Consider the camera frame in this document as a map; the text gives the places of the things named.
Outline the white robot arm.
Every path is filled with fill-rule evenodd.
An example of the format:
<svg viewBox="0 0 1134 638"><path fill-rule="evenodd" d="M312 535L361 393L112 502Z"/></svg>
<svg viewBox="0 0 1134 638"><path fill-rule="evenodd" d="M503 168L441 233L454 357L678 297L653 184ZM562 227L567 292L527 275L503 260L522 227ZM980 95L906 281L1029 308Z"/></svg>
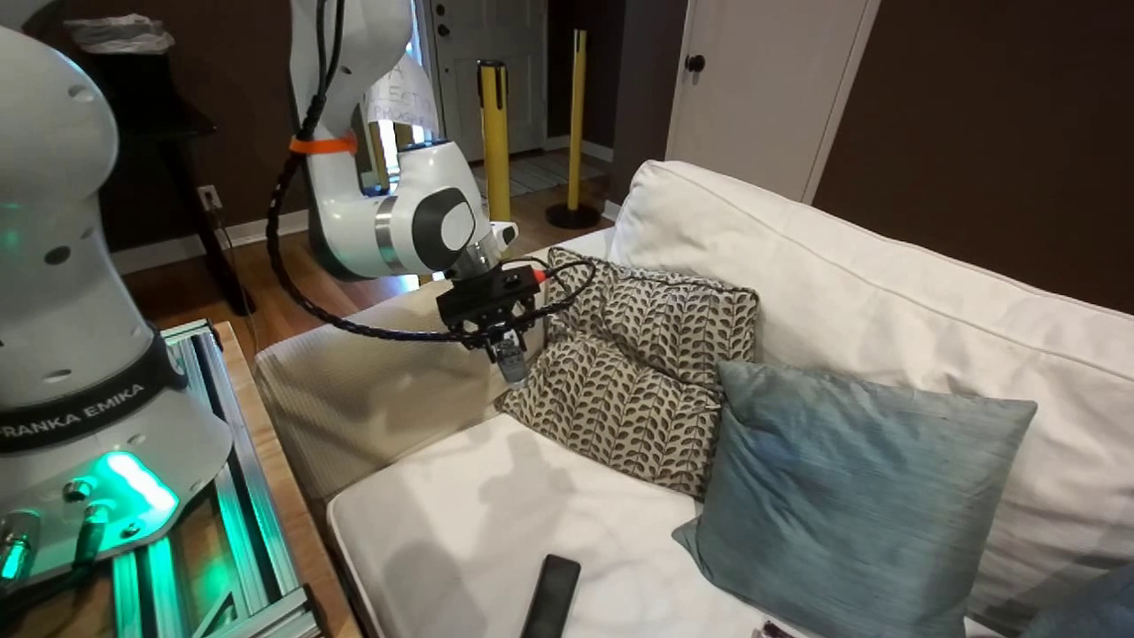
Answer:
<svg viewBox="0 0 1134 638"><path fill-rule="evenodd" d="M522 372L527 305L503 288L515 227L488 215L465 152L408 149L398 184L359 182L347 126L408 67L411 0L286 0L286 163L314 195L314 256L341 275L444 274L435 341ZM141 320L105 237L112 169L207 134L158 84L126 115L74 45L0 28L0 586L74 574L163 539L219 475L230 432Z"/></svg>

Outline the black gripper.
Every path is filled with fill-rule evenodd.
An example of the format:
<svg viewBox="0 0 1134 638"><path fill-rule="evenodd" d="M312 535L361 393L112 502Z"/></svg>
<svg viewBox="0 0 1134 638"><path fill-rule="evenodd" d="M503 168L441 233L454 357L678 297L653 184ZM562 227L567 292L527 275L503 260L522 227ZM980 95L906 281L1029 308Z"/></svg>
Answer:
<svg viewBox="0 0 1134 638"><path fill-rule="evenodd" d="M465 349L524 343L535 324L535 293L541 275L532 266L493 266L458 281L435 297L444 325Z"/></svg>

